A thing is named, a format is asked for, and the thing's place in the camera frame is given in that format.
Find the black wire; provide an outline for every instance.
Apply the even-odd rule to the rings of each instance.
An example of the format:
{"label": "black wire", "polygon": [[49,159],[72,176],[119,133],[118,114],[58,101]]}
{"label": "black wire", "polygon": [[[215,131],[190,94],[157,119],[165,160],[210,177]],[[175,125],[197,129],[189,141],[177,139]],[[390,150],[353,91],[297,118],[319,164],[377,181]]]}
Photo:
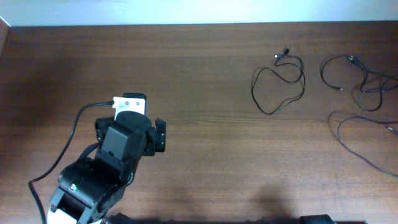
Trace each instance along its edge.
{"label": "black wire", "polygon": [[[298,56],[293,56],[293,55],[288,55],[288,54],[275,55],[275,56],[277,57],[277,59],[276,59],[276,61],[275,61],[275,63],[274,63],[274,65],[275,65],[276,67],[282,66],[282,65],[293,65],[293,66],[297,67],[297,68],[300,70],[300,75],[298,76],[298,78],[297,78],[296,80],[294,80],[294,81],[289,81],[289,80],[284,79],[282,76],[280,76],[277,72],[275,72],[273,69],[271,69],[271,68],[269,68],[269,67],[260,67],[260,68],[255,69],[254,74],[256,74],[256,71],[257,71],[257,70],[259,70],[259,69],[260,69],[260,70],[259,70],[258,73],[257,73],[256,79],[254,80],[254,82],[252,82],[252,85],[251,85],[251,96],[252,96],[252,98],[253,98],[253,101],[254,101],[255,104],[257,105],[257,107],[261,110],[261,112],[263,112],[263,113],[266,114],[266,115],[272,115],[272,114],[276,114],[276,113],[278,113],[278,112],[281,112],[281,111],[282,111],[287,105],[289,105],[290,103],[295,102],[295,101],[301,99],[301,97],[303,96],[304,91],[305,91],[304,64],[303,64],[302,59],[299,58]],[[278,61],[281,60],[281,59],[284,58],[284,57],[295,58],[295,59],[297,59],[297,60],[299,61],[300,65],[296,65],[296,64],[291,63],[291,62],[285,62],[285,63],[277,64]],[[261,108],[260,104],[257,102],[256,98],[254,97],[254,87],[256,86],[257,80],[258,80],[258,78],[259,78],[261,72],[264,71],[264,70],[270,70],[270,71],[271,71],[274,75],[276,75],[278,78],[280,78],[280,79],[283,80],[284,82],[291,83],[291,84],[299,82],[299,81],[301,80],[301,78],[303,77],[303,83],[300,82],[300,84],[302,85],[302,91],[301,91],[301,93],[298,94],[297,96],[293,97],[293,98],[288,98],[288,99],[284,100],[275,110],[273,110],[273,111],[271,111],[271,112],[265,112],[265,111]]]}
{"label": "black wire", "polygon": [[345,122],[347,122],[347,121],[349,121],[349,120],[352,120],[352,119],[363,119],[363,120],[365,120],[365,121],[373,122],[373,123],[376,123],[376,124],[396,124],[396,123],[398,123],[398,121],[376,121],[376,120],[369,119],[369,118],[365,118],[365,117],[362,117],[362,116],[353,116],[353,117],[347,118],[347,119],[345,119],[344,121],[342,121],[342,122],[339,124],[338,128],[337,128],[337,138],[338,138],[340,144],[343,145],[344,148],[347,149],[348,152],[350,152],[350,153],[354,154],[355,156],[358,156],[359,158],[363,159],[365,162],[367,162],[370,166],[372,166],[373,168],[377,169],[378,171],[383,172],[383,173],[385,173],[385,174],[388,174],[388,175],[391,175],[391,176],[393,176],[393,177],[397,177],[397,178],[398,178],[398,174],[393,174],[393,173],[389,172],[388,170],[385,170],[385,169],[382,169],[382,168],[378,167],[377,165],[375,165],[374,163],[372,163],[369,159],[367,159],[367,158],[365,158],[365,157],[359,155],[358,153],[352,151],[351,149],[349,149],[349,147],[343,142],[343,140],[342,140],[342,138],[341,138],[341,136],[340,136],[340,129],[341,129],[341,127],[343,126],[343,124],[344,124]]}
{"label": "black wire", "polygon": [[[328,85],[330,88],[333,88],[333,89],[335,89],[335,90],[343,90],[343,89],[342,89],[341,87],[339,87],[339,86],[334,86],[334,85],[329,84],[328,82],[326,82],[326,80],[325,80],[324,77],[323,77],[323,69],[325,68],[325,65],[326,65],[328,62],[330,62],[331,60],[334,60],[334,59],[337,59],[337,58],[347,58],[351,63],[353,63],[354,65],[356,65],[358,68],[360,68],[360,69],[364,72],[364,78],[363,78],[362,84],[361,84],[361,86],[360,86],[360,88],[359,88],[359,90],[360,90],[361,93],[360,93],[359,96],[358,96],[358,106],[359,106],[362,110],[365,110],[365,111],[368,111],[368,112],[377,111],[378,109],[381,108],[381,106],[382,106],[382,104],[383,104],[383,95],[382,95],[382,94],[383,94],[385,91],[390,91],[390,90],[393,90],[393,89],[398,88],[398,83],[397,83],[396,85],[394,85],[394,86],[386,87],[386,84],[387,84],[390,80],[398,81],[398,78],[397,78],[396,76],[386,75],[385,73],[380,73],[380,72],[375,72],[375,71],[369,70],[369,69],[365,66],[365,64],[364,64],[362,61],[360,61],[358,58],[355,58],[355,57],[349,56],[349,55],[336,55],[336,56],[331,56],[331,57],[328,57],[328,58],[324,59],[324,61],[321,63],[320,68],[319,68],[319,73],[320,73],[320,75],[321,75],[321,79],[322,79],[322,81],[323,81],[326,85]],[[384,77],[384,78],[387,78],[387,79],[384,80],[384,81],[380,84],[380,86],[379,86],[378,88],[370,88],[370,89],[364,90],[363,87],[364,87],[364,86],[366,85],[366,83],[368,82],[368,75],[369,75],[370,73],[375,74],[375,75],[380,75],[381,78]],[[379,104],[378,104],[375,108],[373,108],[373,109],[367,109],[367,108],[365,108],[365,107],[362,105],[362,96],[363,96],[365,93],[379,93],[379,99],[380,99],[380,100],[379,100]]]}
{"label": "black wire", "polygon": [[50,168],[47,172],[45,172],[45,173],[44,173],[43,175],[41,175],[40,177],[34,178],[34,179],[32,179],[32,180],[29,181],[28,186],[29,186],[30,192],[31,192],[32,195],[33,195],[33,198],[34,198],[35,201],[36,201],[36,204],[37,204],[37,207],[38,207],[38,209],[39,209],[40,217],[41,217],[41,219],[42,219],[42,223],[43,223],[43,224],[46,224],[46,223],[47,223],[47,220],[46,220],[46,218],[45,218],[45,212],[44,212],[44,208],[43,208],[42,202],[41,202],[41,200],[40,200],[40,198],[39,198],[39,195],[38,195],[37,192],[36,192],[36,189],[35,189],[34,186],[33,186],[33,183],[34,183],[34,182],[37,182],[37,181],[40,181],[40,180],[42,180],[43,178],[45,178],[46,176],[48,176],[48,175],[54,170],[54,168],[58,165],[58,163],[60,162],[62,156],[63,156],[64,153],[67,151],[70,142],[72,141],[73,135],[74,135],[74,133],[75,133],[75,131],[76,131],[77,122],[79,121],[79,117],[80,117],[80,115],[82,114],[82,112],[83,112],[85,109],[87,109],[87,108],[92,108],[92,107],[95,107],[95,106],[104,106],[104,105],[113,105],[113,101],[100,102],[100,103],[91,103],[91,104],[88,104],[88,105],[86,105],[86,106],[84,106],[84,107],[82,107],[82,108],[80,109],[80,111],[79,111],[79,112],[77,113],[77,115],[76,115],[76,119],[75,119],[75,122],[74,122],[74,124],[73,124],[72,131],[70,132],[70,135],[69,135],[69,139],[68,139],[66,145],[63,147],[63,149],[62,149],[60,155],[58,156],[57,160],[54,162],[54,164],[51,166],[51,168]]}

